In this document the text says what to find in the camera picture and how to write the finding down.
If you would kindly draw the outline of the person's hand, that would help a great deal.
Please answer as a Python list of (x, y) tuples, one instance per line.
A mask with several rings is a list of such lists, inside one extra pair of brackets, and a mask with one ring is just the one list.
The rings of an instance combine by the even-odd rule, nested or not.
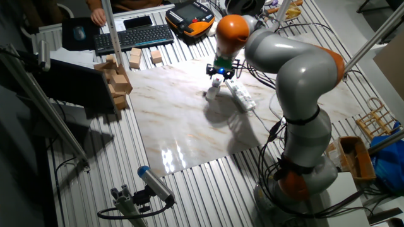
[(94, 24), (98, 26), (104, 26), (107, 22), (105, 12), (102, 8), (94, 9), (90, 16)]

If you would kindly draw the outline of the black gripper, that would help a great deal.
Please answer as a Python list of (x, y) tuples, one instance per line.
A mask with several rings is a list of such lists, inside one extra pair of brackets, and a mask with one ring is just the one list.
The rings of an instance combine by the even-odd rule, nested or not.
[(223, 76), (224, 81), (232, 79), (235, 74), (235, 69), (225, 69), (224, 67), (214, 67), (211, 64), (206, 65), (206, 74), (209, 76), (220, 74)]

